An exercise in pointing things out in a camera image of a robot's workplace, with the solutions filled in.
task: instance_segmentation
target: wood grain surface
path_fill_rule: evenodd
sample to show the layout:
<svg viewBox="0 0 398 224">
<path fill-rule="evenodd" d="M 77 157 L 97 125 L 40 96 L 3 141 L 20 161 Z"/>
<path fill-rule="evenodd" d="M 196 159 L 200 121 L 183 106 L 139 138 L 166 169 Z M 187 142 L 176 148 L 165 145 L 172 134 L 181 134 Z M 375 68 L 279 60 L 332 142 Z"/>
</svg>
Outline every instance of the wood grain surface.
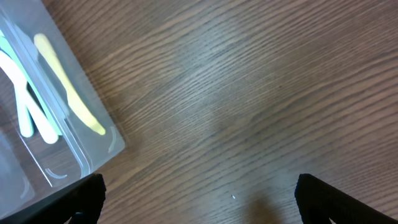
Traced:
<svg viewBox="0 0 398 224">
<path fill-rule="evenodd" d="M 44 3 L 128 142 L 100 223 L 300 223 L 306 172 L 398 218 L 397 1 Z"/>
</svg>

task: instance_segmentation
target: wooden table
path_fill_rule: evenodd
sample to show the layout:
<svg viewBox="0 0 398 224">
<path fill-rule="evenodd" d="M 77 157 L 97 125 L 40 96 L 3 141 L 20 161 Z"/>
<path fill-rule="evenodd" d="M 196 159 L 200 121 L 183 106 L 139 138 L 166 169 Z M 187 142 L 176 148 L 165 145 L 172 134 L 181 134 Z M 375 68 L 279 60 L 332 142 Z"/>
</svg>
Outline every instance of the wooden table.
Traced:
<svg viewBox="0 0 398 224">
<path fill-rule="evenodd" d="M 128 141 L 100 223 L 300 223 L 301 173 L 398 218 L 397 1 L 44 2 Z"/>
</svg>

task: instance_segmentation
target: black object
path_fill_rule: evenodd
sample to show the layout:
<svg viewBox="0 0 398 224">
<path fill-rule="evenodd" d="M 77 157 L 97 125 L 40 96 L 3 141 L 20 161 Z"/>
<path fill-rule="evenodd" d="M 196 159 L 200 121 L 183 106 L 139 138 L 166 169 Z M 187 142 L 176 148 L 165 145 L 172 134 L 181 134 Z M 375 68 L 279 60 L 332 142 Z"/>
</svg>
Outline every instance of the black object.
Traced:
<svg viewBox="0 0 398 224">
<path fill-rule="evenodd" d="M 398 224 L 310 174 L 298 178 L 295 197 L 304 224 Z"/>
<path fill-rule="evenodd" d="M 47 198 L 3 219 L 0 224 L 97 223 L 105 201 L 101 174 L 91 174 Z"/>
</svg>

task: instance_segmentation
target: clear plastic tray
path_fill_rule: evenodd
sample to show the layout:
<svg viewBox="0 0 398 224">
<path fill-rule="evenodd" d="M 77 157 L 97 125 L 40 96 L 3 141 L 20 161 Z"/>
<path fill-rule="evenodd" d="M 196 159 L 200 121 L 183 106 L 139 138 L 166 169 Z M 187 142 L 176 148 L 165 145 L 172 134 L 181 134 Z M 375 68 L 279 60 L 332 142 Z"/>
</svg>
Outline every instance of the clear plastic tray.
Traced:
<svg viewBox="0 0 398 224">
<path fill-rule="evenodd" d="M 0 30 L 26 71 L 31 95 L 60 134 L 55 144 L 44 142 L 37 129 L 32 137 L 22 137 L 14 85 L 0 69 L 1 218 L 94 172 L 125 144 L 41 1 L 0 0 Z M 64 83 L 34 44 L 36 34 L 48 38 L 70 83 L 104 127 L 104 135 L 90 129 L 71 109 Z"/>
</svg>

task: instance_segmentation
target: yellow knife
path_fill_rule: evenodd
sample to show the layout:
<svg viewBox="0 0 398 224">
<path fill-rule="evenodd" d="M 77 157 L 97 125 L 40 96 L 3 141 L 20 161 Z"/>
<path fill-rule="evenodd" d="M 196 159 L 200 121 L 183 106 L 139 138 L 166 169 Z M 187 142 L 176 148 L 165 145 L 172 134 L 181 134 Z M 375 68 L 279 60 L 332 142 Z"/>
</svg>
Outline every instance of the yellow knife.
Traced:
<svg viewBox="0 0 398 224">
<path fill-rule="evenodd" d="M 67 91 L 68 105 L 78 118 L 89 128 L 100 135 L 105 134 L 105 129 L 91 114 L 87 106 L 81 100 L 76 92 L 72 83 L 70 82 L 67 74 L 65 73 L 61 62 L 59 61 L 54 48 L 51 46 L 50 41 L 44 34 L 36 34 L 34 37 L 35 46 L 43 56 L 45 61 L 49 64 L 56 76 L 61 81 L 63 87 Z"/>
</svg>

